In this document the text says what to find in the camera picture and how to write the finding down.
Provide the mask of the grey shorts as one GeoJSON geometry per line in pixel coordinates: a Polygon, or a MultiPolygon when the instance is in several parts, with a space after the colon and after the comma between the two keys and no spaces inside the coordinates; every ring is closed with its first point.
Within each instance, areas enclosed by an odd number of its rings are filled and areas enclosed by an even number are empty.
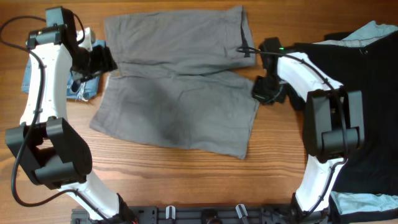
{"type": "Polygon", "coordinates": [[[259,104],[236,69],[255,65],[239,47],[254,42],[242,6],[105,19],[117,65],[91,129],[160,147],[246,157],[259,104]]]}

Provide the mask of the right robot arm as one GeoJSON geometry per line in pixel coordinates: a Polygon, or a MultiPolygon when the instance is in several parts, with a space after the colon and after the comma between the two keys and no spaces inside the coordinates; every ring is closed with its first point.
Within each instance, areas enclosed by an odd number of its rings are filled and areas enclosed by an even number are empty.
{"type": "Polygon", "coordinates": [[[281,46],[277,37],[265,39],[247,52],[259,54],[267,72],[256,78],[252,97],[269,105],[291,95],[292,106],[304,111],[307,166],[284,214],[292,223],[322,222],[327,219],[329,196],[341,168],[364,142],[361,92],[346,91],[307,54],[281,46]]]}

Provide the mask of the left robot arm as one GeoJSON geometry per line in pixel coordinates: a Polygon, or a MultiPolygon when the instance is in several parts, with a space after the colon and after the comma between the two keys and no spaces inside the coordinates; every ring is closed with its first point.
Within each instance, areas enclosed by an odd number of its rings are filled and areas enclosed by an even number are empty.
{"type": "Polygon", "coordinates": [[[31,62],[29,95],[18,127],[5,137],[14,168],[56,196],[71,196],[92,223],[136,223],[122,197],[95,174],[89,146],[67,120],[67,81],[80,84],[115,70],[111,52],[89,34],[78,36],[83,24],[69,9],[47,9],[44,22],[22,48],[31,62]]]}

